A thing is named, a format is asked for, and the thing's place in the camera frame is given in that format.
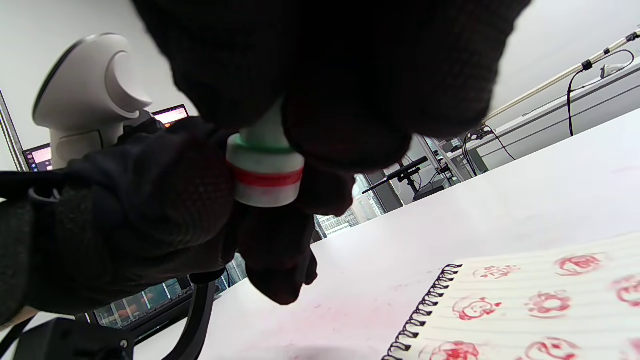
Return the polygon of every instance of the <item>red stamp impression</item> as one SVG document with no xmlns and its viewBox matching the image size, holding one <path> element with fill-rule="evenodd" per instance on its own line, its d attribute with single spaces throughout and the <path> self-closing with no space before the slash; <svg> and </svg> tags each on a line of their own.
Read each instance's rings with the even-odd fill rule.
<svg viewBox="0 0 640 360">
<path fill-rule="evenodd" d="M 640 338 L 630 339 L 620 352 L 620 360 L 640 360 Z"/>
<path fill-rule="evenodd" d="M 517 360 L 579 360 L 580 347 L 561 338 L 543 338 L 524 350 Z"/>
<path fill-rule="evenodd" d="M 556 261 L 558 270 L 556 274 L 560 276 L 580 276 L 602 268 L 604 254 L 592 253 L 576 256 L 565 256 Z"/>
<path fill-rule="evenodd" d="M 501 305 L 501 302 L 490 302 L 484 297 L 463 298 L 453 304 L 452 310 L 460 320 L 470 321 L 493 314 Z"/>
<path fill-rule="evenodd" d="M 503 277 L 507 277 L 510 274 L 520 271 L 515 265 L 504 265 L 504 266 L 487 266 L 485 268 L 478 269 L 474 271 L 474 277 L 480 279 L 501 279 Z"/>
<path fill-rule="evenodd" d="M 565 312 L 571 308 L 571 298 L 566 296 L 564 290 L 552 293 L 539 291 L 529 298 L 525 306 L 529 307 L 529 316 L 532 318 L 558 319 L 566 316 Z"/>
<path fill-rule="evenodd" d="M 479 357 L 480 351 L 474 344 L 448 341 L 433 349 L 429 360 L 478 360 Z"/>
<path fill-rule="evenodd" d="M 616 298 L 630 307 L 640 307 L 640 275 L 625 276 L 611 283 Z"/>
</svg>

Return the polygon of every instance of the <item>white table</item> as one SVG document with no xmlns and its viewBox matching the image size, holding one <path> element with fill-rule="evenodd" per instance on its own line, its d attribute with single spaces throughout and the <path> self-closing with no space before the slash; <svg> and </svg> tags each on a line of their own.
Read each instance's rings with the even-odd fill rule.
<svg viewBox="0 0 640 360">
<path fill-rule="evenodd" d="M 241 282 L 214 304 L 201 359 L 379 359 L 455 259 L 640 231 L 636 131 L 640 110 L 314 244 L 319 277 L 291 306 Z M 136 360 L 162 358 L 183 326 Z"/>
</svg>

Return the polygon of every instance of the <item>black glove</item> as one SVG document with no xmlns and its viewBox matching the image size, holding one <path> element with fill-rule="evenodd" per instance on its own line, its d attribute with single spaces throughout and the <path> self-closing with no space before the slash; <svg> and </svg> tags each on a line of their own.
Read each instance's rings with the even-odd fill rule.
<svg viewBox="0 0 640 360">
<path fill-rule="evenodd" d="M 260 291 L 295 301 L 316 277 L 312 214 L 343 214 L 353 174 L 397 162 L 413 133 L 478 124 L 528 2 L 134 0 L 206 122 L 132 135 L 17 184 L 26 191 L 0 204 L 5 224 L 18 224 L 3 246 L 22 244 L 6 253 L 29 279 L 0 317 L 16 304 L 81 313 L 190 273 L 213 280 L 236 249 Z M 223 131 L 254 123 L 283 94 L 285 133 L 307 160 L 300 196 L 276 209 L 236 204 Z M 59 200 L 26 205 L 28 189 L 46 199 L 51 184 Z M 16 269 L 0 275 L 0 298 L 20 282 L 8 279 Z"/>
</svg>

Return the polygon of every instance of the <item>lined paper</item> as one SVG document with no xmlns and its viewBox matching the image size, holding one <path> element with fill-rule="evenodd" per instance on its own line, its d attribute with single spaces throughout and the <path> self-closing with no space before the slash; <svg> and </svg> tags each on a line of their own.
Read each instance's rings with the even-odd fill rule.
<svg viewBox="0 0 640 360">
<path fill-rule="evenodd" d="M 406 360 L 640 360 L 640 234 L 467 259 Z"/>
</svg>

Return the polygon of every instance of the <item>laptop screen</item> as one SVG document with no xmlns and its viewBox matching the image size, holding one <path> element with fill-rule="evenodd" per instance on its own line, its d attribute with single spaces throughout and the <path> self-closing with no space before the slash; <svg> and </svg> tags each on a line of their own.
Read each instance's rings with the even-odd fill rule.
<svg viewBox="0 0 640 360">
<path fill-rule="evenodd" d="M 32 172 L 49 171 L 53 169 L 51 163 L 51 145 L 45 144 L 22 152 L 27 165 Z"/>
<path fill-rule="evenodd" d="M 187 112 L 187 108 L 182 104 L 172 108 L 156 111 L 151 115 L 153 115 L 156 120 L 162 122 L 165 127 L 170 127 L 176 121 L 188 117 L 189 113 Z"/>
</svg>

